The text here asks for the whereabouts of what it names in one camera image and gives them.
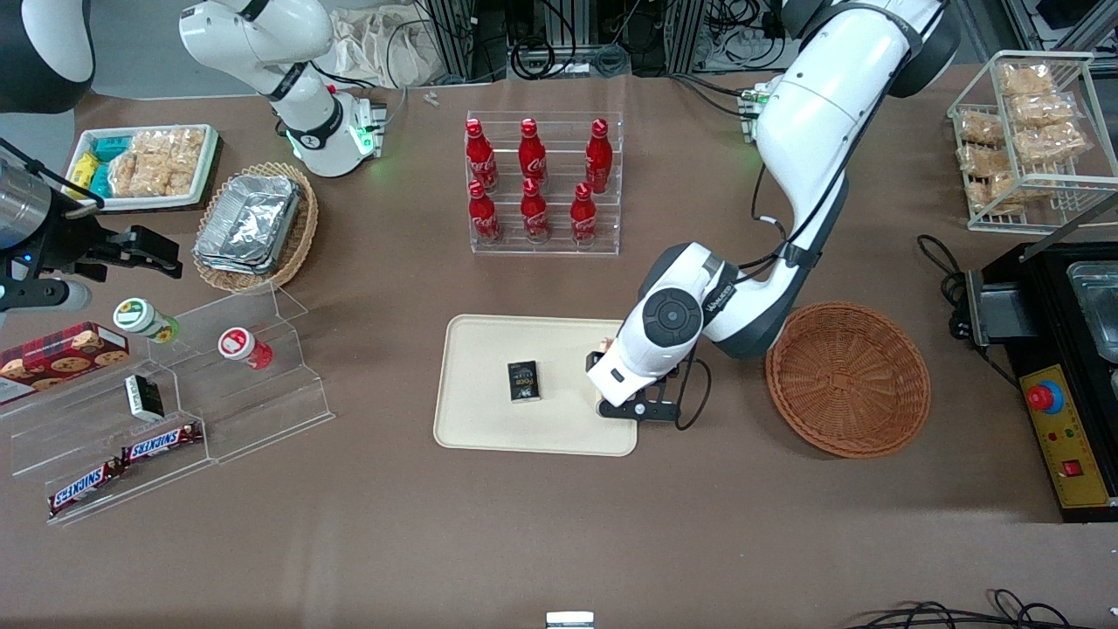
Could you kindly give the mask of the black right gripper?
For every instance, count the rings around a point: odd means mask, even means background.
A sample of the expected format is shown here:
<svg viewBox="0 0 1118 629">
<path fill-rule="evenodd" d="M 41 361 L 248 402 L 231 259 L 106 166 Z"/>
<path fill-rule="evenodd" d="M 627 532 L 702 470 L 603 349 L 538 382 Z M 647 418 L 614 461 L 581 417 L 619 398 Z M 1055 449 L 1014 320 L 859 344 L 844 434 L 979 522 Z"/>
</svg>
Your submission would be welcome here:
<svg viewBox="0 0 1118 629">
<path fill-rule="evenodd" d="M 171 279 L 183 277 L 179 244 L 144 226 L 129 226 L 129 252 L 114 244 L 117 232 L 100 226 L 100 207 L 80 204 L 65 194 L 53 194 L 51 208 L 35 246 L 35 274 L 68 273 L 103 282 L 102 266 L 146 268 Z"/>
</svg>

